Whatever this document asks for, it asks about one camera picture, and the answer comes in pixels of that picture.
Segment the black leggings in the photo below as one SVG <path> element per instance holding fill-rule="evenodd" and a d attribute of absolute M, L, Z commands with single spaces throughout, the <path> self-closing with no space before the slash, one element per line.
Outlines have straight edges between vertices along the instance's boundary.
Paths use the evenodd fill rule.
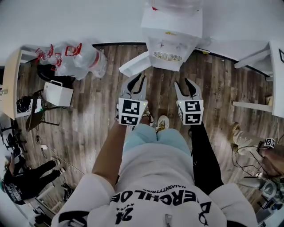
<path fill-rule="evenodd" d="M 49 161 L 38 168 L 25 171 L 24 174 L 20 176 L 22 183 L 28 185 L 28 188 L 25 188 L 25 186 L 22 185 L 22 187 L 24 187 L 23 191 L 25 192 L 24 199 L 30 199 L 38 196 L 48 183 L 54 181 L 60 176 L 60 171 L 54 170 L 52 173 L 41 177 L 45 172 L 53 169 L 55 166 L 55 161 Z"/>
<path fill-rule="evenodd" d="M 192 125 L 192 156 L 195 186 L 209 195 L 224 183 L 217 158 L 212 150 L 204 124 Z"/>

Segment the white shoe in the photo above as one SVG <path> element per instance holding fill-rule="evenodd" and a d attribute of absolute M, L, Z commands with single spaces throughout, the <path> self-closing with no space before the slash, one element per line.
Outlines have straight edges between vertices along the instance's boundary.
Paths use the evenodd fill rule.
<path fill-rule="evenodd" d="M 63 174 L 64 172 L 65 172 L 65 169 L 62 167 L 62 168 L 60 168 L 60 174 Z"/>
<path fill-rule="evenodd" d="M 161 132 L 162 130 L 168 129 L 170 125 L 170 120 L 167 116 L 162 115 L 158 119 L 158 125 L 156 127 L 156 132 Z"/>
<path fill-rule="evenodd" d="M 152 115 L 149 111 L 148 105 L 146 106 L 142 117 L 144 117 L 144 116 L 147 116 L 149 118 L 150 126 L 152 127 L 153 124 L 154 124 L 154 118 L 152 117 Z"/>
<path fill-rule="evenodd" d="M 54 161 L 55 163 L 56 163 L 56 165 L 60 165 L 61 164 L 61 162 L 60 162 L 60 160 L 59 159 L 57 159 L 57 158 L 55 158 L 55 157 L 51 157 L 51 159 L 50 159 L 51 161 Z"/>

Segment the vent grille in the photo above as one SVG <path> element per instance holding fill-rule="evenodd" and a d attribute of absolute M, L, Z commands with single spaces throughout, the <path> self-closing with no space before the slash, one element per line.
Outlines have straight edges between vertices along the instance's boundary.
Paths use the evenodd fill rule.
<path fill-rule="evenodd" d="M 158 59 L 162 59 L 165 61 L 172 61 L 172 62 L 178 62 L 182 60 L 181 56 L 178 55 L 171 55 L 171 54 L 166 54 L 162 52 L 155 51 L 154 56 Z"/>

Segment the light blue shorts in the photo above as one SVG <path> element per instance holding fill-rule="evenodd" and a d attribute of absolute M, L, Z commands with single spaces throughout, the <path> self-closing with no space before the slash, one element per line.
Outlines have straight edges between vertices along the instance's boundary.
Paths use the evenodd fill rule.
<path fill-rule="evenodd" d="M 177 130 L 165 129 L 156 133 L 154 128 L 145 124 L 139 124 L 128 135 L 123 146 L 123 152 L 125 153 L 133 147 L 147 143 L 169 145 L 191 155 L 185 139 Z"/>

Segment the wooden floor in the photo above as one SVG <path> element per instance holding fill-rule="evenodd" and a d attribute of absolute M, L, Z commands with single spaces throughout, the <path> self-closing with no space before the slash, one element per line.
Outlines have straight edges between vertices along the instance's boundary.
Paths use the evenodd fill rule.
<path fill-rule="evenodd" d="M 26 118 L 18 119 L 23 135 L 28 141 L 26 158 L 33 168 L 47 161 L 41 153 L 40 145 L 35 141 L 35 136 L 40 135 L 42 144 L 48 145 L 61 158 L 84 173 L 91 172 L 95 158 L 114 122 L 115 104 L 121 84 L 126 79 L 118 68 L 146 51 L 145 46 L 120 45 L 106 46 L 102 49 L 109 63 L 106 75 L 102 79 L 88 75 L 83 80 L 75 81 L 71 107 L 46 113 L 46 121 L 60 123 L 59 127 L 40 124 L 38 131 L 33 129 L 27 133 Z M 201 87 L 204 99 L 203 122 L 225 183 L 236 183 L 246 175 L 232 164 L 232 150 L 227 136 L 233 122 L 238 121 L 243 130 L 262 138 L 278 138 L 278 134 L 283 133 L 283 119 L 263 111 L 231 105 L 232 101 L 264 104 L 265 96 L 272 93 L 272 83 L 266 82 L 264 76 L 254 71 L 235 69 L 234 63 L 230 60 L 194 52 L 182 65 L 180 72 L 151 67 L 144 74 L 147 77 L 146 99 L 149 101 L 149 108 L 155 121 L 158 116 L 167 115 L 170 118 L 170 127 L 179 130 L 189 144 L 188 126 L 181 125 L 177 112 L 174 81 L 179 81 L 186 93 L 188 91 L 185 90 L 184 78 L 195 81 Z M 36 75 L 35 63 L 22 66 L 20 76 L 17 91 L 19 98 L 44 86 L 45 82 Z M 48 158 L 52 156 L 49 150 L 45 153 Z M 239 157 L 238 160 L 243 165 L 256 165 L 254 160 L 246 157 Z M 56 180 L 57 184 L 65 180 L 67 184 L 75 187 L 82 174 L 66 164 L 63 166 L 66 168 L 65 179 L 60 177 Z M 247 168 L 247 171 L 255 172 L 253 168 Z M 249 188 L 240 189 L 251 203 L 259 195 Z M 53 190 L 43 200 L 48 206 L 53 207 L 62 200 L 62 193 L 62 190 Z"/>

